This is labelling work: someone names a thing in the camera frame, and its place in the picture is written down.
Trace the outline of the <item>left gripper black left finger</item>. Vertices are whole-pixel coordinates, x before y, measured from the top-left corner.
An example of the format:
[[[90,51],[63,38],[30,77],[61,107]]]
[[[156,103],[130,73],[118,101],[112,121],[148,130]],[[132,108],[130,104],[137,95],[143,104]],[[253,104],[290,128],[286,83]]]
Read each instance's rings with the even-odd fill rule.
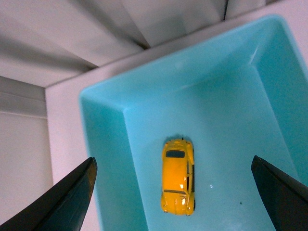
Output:
[[[79,231],[82,228],[97,176],[89,157],[21,212],[4,222],[2,231]]]

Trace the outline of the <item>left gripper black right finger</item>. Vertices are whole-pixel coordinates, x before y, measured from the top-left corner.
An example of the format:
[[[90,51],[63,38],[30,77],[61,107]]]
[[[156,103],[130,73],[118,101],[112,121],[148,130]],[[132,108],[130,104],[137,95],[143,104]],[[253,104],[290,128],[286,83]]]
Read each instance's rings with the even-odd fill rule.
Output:
[[[308,187],[257,155],[251,171],[275,230],[306,231]]]

